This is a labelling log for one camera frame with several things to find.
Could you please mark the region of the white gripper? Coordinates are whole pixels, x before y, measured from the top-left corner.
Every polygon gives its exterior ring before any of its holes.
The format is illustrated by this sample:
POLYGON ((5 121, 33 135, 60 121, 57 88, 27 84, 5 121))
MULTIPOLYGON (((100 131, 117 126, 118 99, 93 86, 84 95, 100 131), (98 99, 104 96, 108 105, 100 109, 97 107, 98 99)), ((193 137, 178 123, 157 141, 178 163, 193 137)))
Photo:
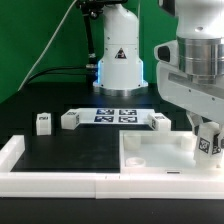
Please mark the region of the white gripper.
MULTIPOLYGON (((194 135, 198 134, 202 117, 224 124, 224 76, 218 77, 215 84, 200 85, 163 62, 157 64, 156 73, 159 94, 164 100, 187 110, 194 135)), ((216 139, 217 146, 224 149, 224 126, 220 127, 216 139)))

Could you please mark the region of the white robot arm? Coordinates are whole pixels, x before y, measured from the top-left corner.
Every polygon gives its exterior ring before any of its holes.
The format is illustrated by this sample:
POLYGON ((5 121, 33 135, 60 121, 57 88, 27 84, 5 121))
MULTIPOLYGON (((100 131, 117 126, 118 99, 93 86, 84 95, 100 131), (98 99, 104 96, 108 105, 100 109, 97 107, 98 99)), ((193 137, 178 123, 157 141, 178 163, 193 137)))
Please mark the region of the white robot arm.
MULTIPOLYGON (((158 0, 178 19, 176 39, 154 48, 161 97, 188 112, 200 147, 224 149, 224 0, 158 0)), ((104 55, 94 88, 109 95, 147 86, 139 59, 139 20, 116 1, 104 4, 104 55)))

